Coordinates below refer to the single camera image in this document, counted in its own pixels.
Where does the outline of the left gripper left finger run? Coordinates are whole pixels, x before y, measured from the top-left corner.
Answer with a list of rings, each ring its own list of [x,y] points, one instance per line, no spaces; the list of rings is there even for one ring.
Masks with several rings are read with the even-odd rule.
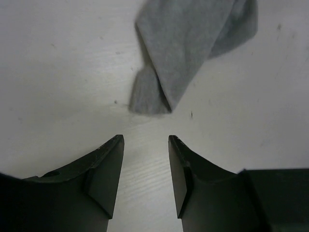
[[[0,176],[3,232],[105,232],[124,156],[116,135],[89,154],[38,177]]]

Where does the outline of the grey tank top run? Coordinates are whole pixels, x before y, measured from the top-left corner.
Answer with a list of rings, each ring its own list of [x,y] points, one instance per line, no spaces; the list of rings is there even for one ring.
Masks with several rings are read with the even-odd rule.
[[[170,114],[206,60],[257,33],[257,1],[149,0],[136,29],[147,62],[137,73],[129,109],[149,116]]]

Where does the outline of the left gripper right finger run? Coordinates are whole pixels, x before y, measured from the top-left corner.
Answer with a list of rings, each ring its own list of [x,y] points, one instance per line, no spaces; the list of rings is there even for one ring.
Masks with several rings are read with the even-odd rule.
[[[306,232],[308,169],[229,172],[169,136],[177,217],[185,232]]]

